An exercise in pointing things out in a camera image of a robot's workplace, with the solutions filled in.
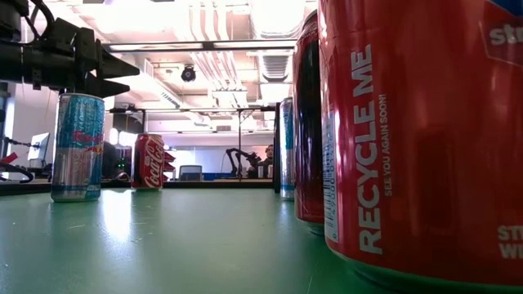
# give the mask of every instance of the can lid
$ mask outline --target can lid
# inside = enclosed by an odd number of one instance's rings
[[[60,97],[62,97],[62,96],[87,97],[87,98],[95,98],[95,99],[103,100],[103,98],[100,98],[100,97],[96,97],[96,96],[88,95],[88,94],[81,94],[81,93],[62,93],[62,94],[60,94]]]

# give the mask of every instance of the metal frame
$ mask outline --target metal frame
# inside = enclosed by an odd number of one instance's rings
[[[293,50],[296,39],[257,39],[190,42],[122,42],[102,44],[109,53]]]

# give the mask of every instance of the red bull can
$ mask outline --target red bull can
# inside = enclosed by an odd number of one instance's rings
[[[324,191],[321,162],[321,97],[318,14],[311,13],[297,40],[293,57],[296,217],[313,234],[324,234]]]
[[[279,152],[281,186],[279,196],[294,201],[294,126],[293,98],[285,98],[279,105]]]
[[[104,101],[84,94],[62,94],[56,116],[51,198],[55,202],[97,200],[104,153]]]
[[[523,2],[319,16],[329,247],[399,292],[523,292]]]

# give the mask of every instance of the soda can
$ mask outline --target soda can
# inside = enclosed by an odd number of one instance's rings
[[[283,200],[294,200],[294,135],[293,98],[285,98],[279,105],[279,151],[281,186],[279,195]]]
[[[320,0],[325,236],[399,292],[523,292],[523,2]]]
[[[306,19],[293,57],[294,149],[296,150],[296,217],[313,234],[324,234],[321,162],[321,97],[318,13]]]
[[[104,116],[101,98],[60,95],[51,185],[55,202],[92,201],[100,197]]]
[[[163,140],[160,135],[140,134],[132,149],[133,189],[163,187]]]

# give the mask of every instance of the can rim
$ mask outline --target can rim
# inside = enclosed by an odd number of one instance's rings
[[[311,19],[315,16],[318,15],[318,10],[317,9],[314,9],[313,12],[311,12],[309,14],[309,16],[307,18],[305,18],[305,20],[303,21],[303,28],[305,28],[306,25],[309,24],[309,22],[311,21]]]
[[[100,98],[100,97],[93,96],[93,95],[88,95],[88,94],[81,94],[81,93],[62,93],[62,94],[60,94],[60,97],[65,96],[65,95],[75,96],[75,97],[84,96],[84,97],[90,97],[90,98],[99,99],[99,100],[102,100],[102,101],[104,100],[104,98]]]

